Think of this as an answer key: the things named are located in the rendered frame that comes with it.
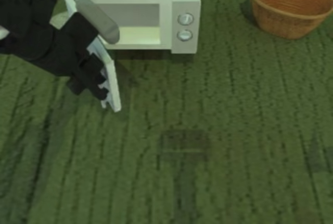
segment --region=green surface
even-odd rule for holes
[[[333,19],[287,41],[243,1],[203,0],[194,57],[118,51],[117,114],[1,57],[0,223],[333,223]]]

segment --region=brown basket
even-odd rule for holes
[[[298,39],[332,12],[333,0],[251,0],[259,27],[271,34]]]

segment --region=white microwave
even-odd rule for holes
[[[75,0],[65,0],[70,11]],[[120,30],[107,49],[169,49],[174,54],[197,52],[201,0],[91,0]]]

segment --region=black robot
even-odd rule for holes
[[[104,64],[87,51],[96,28],[76,12],[59,30],[50,24],[57,0],[0,0],[0,53],[15,55],[55,76],[70,77],[67,86],[79,95],[89,89],[99,100],[107,89]]]

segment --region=open microwave door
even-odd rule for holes
[[[71,17],[75,12],[78,11],[75,5],[75,1],[65,0],[65,2],[68,16]],[[104,44],[98,37],[95,38],[94,41],[88,46],[87,50],[90,53],[94,53],[104,63],[104,68],[101,73],[106,78],[106,81],[100,85],[100,88],[106,88],[109,93],[107,98],[101,101],[102,107],[106,108],[107,104],[109,104],[115,112],[120,111],[121,99],[114,60],[110,57],[109,53],[105,49]]]

